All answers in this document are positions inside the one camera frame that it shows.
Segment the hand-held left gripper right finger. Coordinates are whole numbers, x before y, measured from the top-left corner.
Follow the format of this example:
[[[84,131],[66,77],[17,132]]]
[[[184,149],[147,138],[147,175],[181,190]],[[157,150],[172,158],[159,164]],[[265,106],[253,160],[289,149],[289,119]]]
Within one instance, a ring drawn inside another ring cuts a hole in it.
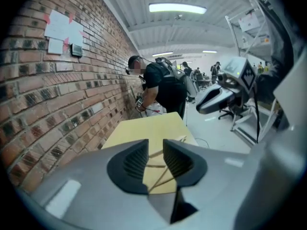
[[[248,230],[239,224],[255,178],[255,153],[205,149],[175,140],[163,141],[164,160],[177,191],[165,230]]]

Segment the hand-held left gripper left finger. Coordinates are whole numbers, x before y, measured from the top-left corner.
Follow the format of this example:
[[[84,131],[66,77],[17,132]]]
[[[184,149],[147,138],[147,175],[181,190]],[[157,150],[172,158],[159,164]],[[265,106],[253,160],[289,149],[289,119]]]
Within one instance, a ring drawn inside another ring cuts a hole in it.
[[[142,173],[146,139],[89,152],[55,170],[30,195],[30,212],[48,230],[163,230]]]

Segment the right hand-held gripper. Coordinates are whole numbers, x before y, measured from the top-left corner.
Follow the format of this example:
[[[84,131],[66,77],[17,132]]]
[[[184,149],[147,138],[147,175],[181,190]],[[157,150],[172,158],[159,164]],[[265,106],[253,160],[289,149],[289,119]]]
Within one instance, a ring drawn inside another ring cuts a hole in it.
[[[256,76],[247,58],[231,58],[218,74],[216,84],[200,95],[196,110],[206,115],[226,107],[241,108],[253,95]]]

